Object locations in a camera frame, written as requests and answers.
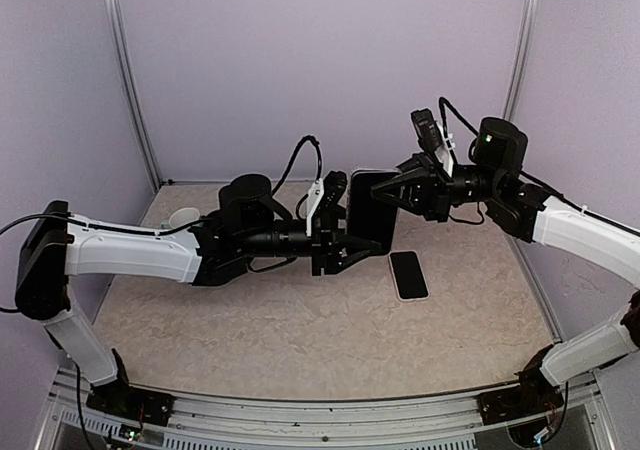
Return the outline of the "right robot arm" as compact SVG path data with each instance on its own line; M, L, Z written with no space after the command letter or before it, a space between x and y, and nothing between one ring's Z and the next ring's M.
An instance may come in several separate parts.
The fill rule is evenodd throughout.
M374 199L445 222L451 208L483 203L486 216L506 234L526 243L566 251L639 285L639 232L571 203L523 171L527 136L515 125L485 117L460 165L444 128L415 113L412 122L420 152L398 174L373 186ZM546 402L551 388L605 368L639 349L639 296L591 329L539 351L520 372L511 403L523 414Z

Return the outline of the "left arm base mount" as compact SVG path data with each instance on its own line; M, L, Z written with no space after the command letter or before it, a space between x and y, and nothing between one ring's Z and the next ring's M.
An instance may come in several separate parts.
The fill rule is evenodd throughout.
M99 395L96 391L89 394L87 407L102 413L136 421L166 427L171 416L174 397L168 393L131 388L123 395Z

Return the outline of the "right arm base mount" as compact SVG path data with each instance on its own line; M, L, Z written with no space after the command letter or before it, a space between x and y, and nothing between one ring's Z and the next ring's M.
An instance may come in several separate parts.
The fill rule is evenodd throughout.
M483 392L476 397L484 425L492 425L560 408L564 405L563 393L552 389L538 394L521 386Z

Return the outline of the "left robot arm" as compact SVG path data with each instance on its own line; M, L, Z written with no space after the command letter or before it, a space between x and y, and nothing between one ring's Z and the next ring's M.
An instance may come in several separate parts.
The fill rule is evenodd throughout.
M16 309L42 323L115 412L133 413L139 391L76 305L70 277L132 275L215 287L248 273L255 258L308 258L313 275L336 275L382 250L340 228L346 185L341 171L316 180L300 221L276 200L266 176L245 174L219 190L217 210L166 230L91 220L52 201L32 216L35 225L20 249Z

